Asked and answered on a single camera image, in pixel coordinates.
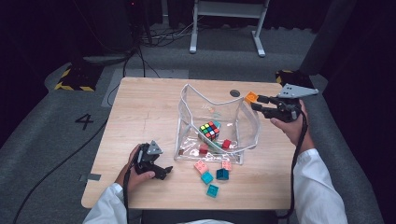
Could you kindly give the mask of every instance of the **pink cube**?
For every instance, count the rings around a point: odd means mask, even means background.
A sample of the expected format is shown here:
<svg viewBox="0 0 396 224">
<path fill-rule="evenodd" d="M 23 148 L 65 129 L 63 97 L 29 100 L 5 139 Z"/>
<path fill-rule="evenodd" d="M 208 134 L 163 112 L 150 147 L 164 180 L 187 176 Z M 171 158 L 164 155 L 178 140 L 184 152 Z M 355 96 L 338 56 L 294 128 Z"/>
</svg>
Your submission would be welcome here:
<svg viewBox="0 0 396 224">
<path fill-rule="evenodd" d="M 194 167 L 199 171 L 201 175 L 203 175 L 205 172 L 209 171 L 209 167 L 203 162 L 203 161 L 198 161 L 194 164 Z"/>
<path fill-rule="evenodd" d="M 228 170 L 228 171 L 231 171 L 231 170 L 232 170 L 232 168 L 231 168 L 231 162 L 230 162 L 230 161 L 223 161 L 223 162 L 221 163 L 221 168 L 226 169 L 226 170 Z"/>
</svg>

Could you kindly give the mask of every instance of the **hand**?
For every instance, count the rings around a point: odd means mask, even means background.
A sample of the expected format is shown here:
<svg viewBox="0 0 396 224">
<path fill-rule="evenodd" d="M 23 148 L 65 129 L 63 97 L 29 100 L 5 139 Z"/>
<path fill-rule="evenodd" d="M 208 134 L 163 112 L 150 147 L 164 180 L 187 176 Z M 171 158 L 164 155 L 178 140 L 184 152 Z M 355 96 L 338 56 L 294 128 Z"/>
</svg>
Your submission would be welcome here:
<svg viewBox="0 0 396 224">
<path fill-rule="evenodd" d="M 128 162 L 122 168 L 122 170 L 120 171 L 119 176 L 117 177 L 117 179 L 115 181 L 115 183 L 118 183 L 120 186 L 123 185 L 123 179 L 125 177 L 125 173 L 127 172 L 129 164 L 131 163 L 132 159 L 134 158 L 134 154 L 139 149 L 139 146 L 140 145 L 137 145 L 134 148 L 134 150 L 132 150 L 131 154 L 129 154 Z M 136 173 L 136 170 L 134 169 L 134 167 L 132 167 L 131 175 L 129 177 L 129 182 L 128 182 L 128 192 L 131 192 L 137 185 L 145 182 L 148 179 L 151 179 L 154 176 L 155 176 L 155 173 L 153 171 L 147 171 L 147 172 L 145 172 L 145 173 L 143 173 L 141 175 L 138 175 Z"/>
<path fill-rule="evenodd" d="M 301 104 L 301 109 L 305 113 L 306 119 L 307 119 L 307 122 L 308 122 L 308 115 L 307 115 L 306 110 L 305 110 L 304 102 L 302 100 L 300 100 L 300 104 Z M 303 127 L 303 115 L 300 115 L 297 118 L 297 120 L 292 121 L 290 123 L 285 123 L 282 120 L 274 119 L 274 118 L 272 118 L 270 120 L 277 128 L 279 128 L 280 130 L 283 131 L 283 133 L 286 134 L 286 136 L 290 139 L 290 141 L 295 146 L 297 146 L 298 140 L 299 140 L 300 134 L 301 134 L 301 129 Z M 301 145 L 301 149 L 300 149 L 299 154 L 301 154 L 302 152 L 304 152 L 304 151 L 306 151 L 308 149 L 311 149 L 311 148 L 315 148 L 315 145 L 314 145 L 314 142 L 313 142 L 313 140 L 311 138 L 311 134 L 309 133 L 309 128 L 308 128 L 308 130 L 306 131 L 306 134 L 305 134 L 304 141 L 303 141 L 303 143 Z"/>
</svg>

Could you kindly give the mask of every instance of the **small block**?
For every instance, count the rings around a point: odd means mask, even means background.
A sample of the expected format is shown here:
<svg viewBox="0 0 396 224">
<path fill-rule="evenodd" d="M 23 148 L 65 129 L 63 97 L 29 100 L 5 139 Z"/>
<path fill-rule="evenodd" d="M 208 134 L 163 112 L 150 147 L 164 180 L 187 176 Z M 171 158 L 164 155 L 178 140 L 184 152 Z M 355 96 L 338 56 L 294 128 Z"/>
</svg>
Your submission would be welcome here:
<svg viewBox="0 0 396 224">
<path fill-rule="evenodd" d="M 205 143 L 202 143 L 201 145 L 199 145 L 199 153 L 200 154 L 206 154 L 208 151 L 209 146 Z"/>
<path fill-rule="evenodd" d="M 222 161 L 221 162 L 221 167 L 223 169 L 228 170 L 229 172 L 232 170 L 231 162 L 230 161 Z"/>
<path fill-rule="evenodd" d="M 231 141 L 226 139 L 226 140 L 224 140 L 224 142 L 223 142 L 221 147 L 222 148 L 230 148 L 230 144 L 231 144 Z"/>
<path fill-rule="evenodd" d="M 228 180 L 229 175 L 228 175 L 228 170 L 226 169 L 219 169 L 216 171 L 216 179 L 218 180 Z"/>
<path fill-rule="evenodd" d="M 207 150 L 209 148 L 209 146 L 207 145 L 207 144 L 205 144 L 205 143 L 202 143 L 202 144 L 200 144 L 199 145 L 199 149 L 201 150 Z"/>
<path fill-rule="evenodd" d="M 219 192 L 219 187 L 216 187 L 214 185 L 209 185 L 209 189 L 207 190 L 207 195 L 209 195 L 212 198 L 216 198 L 218 196 Z"/>
<path fill-rule="evenodd" d="M 220 128 L 220 122 L 214 120 L 213 123 L 215 124 L 216 127 L 218 127 L 218 129 Z"/>
<path fill-rule="evenodd" d="M 204 181 L 204 183 L 207 185 L 213 180 L 213 175 L 210 174 L 208 171 L 203 173 L 201 175 L 201 179 Z"/>
<path fill-rule="evenodd" d="M 249 104 L 257 102 L 257 99 L 259 99 L 259 96 L 253 91 L 250 91 L 247 96 L 245 96 L 245 101 Z"/>
<path fill-rule="evenodd" d="M 198 170 L 198 172 L 202 175 L 205 172 L 209 171 L 209 168 L 204 164 L 203 161 L 198 161 L 194 164 L 194 167 Z"/>
</svg>

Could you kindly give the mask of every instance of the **metal stand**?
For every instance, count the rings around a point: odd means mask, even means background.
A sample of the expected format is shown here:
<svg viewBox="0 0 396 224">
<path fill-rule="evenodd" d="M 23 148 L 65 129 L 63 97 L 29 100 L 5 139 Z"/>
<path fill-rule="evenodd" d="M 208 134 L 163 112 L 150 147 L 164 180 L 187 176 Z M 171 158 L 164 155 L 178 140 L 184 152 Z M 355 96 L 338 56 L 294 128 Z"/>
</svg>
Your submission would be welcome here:
<svg viewBox="0 0 396 224">
<path fill-rule="evenodd" d="M 265 14 L 267 13 L 269 2 L 270 0 L 266 0 L 263 4 L 243 4 L 195 0 L 190 53 L 196 53 L 197 51 L 198 15 L 206 15 L 259 19 L 256 31 L 252 31 L 251 33 L 259 56 L 264 57 L 265 51 L 262 47 L 262 42 L 260 41 L 260 32 L 262 31 L 262 24 L 264 22 Z"/>
</svg>

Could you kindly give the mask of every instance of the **cyan cube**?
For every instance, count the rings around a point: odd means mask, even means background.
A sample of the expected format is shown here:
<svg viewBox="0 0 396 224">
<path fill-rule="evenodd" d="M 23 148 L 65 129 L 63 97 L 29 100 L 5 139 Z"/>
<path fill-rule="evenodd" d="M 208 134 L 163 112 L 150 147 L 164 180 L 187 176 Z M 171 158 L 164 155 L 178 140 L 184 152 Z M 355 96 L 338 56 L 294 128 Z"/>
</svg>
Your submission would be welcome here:
<svg viewBox="0 0 396 224">
<path fill-rule="evenodd" d="M 226 170 L 226 169 L 224 169 L 224 168 L 219 169 L 219 170 L 216 171 L 216 179 L 219 179 L 219 180 L 228 180 L 228 179 L 229 179 L 228 176 L 229 176 L 229 175 L 228 175 L 228 170 Z"/>
<path fill-rule="evenodd" d="M 201 175 L 201 179 L 207 185 L 208 183 L 210 183 L 213 180 L 213 175 L 210 174 L 209 172 L 205 172 L 203 175 Z"/>
<path fill-rule="evenodd" d="M 214 185 L 209 185 L 209 189 L 207 190 L 206 194 L 212 198 L 216 198 L 216 196 L 218 196 L 218 191 L 219 191 L 219 187 L 216 187 Z"/>
</svg>

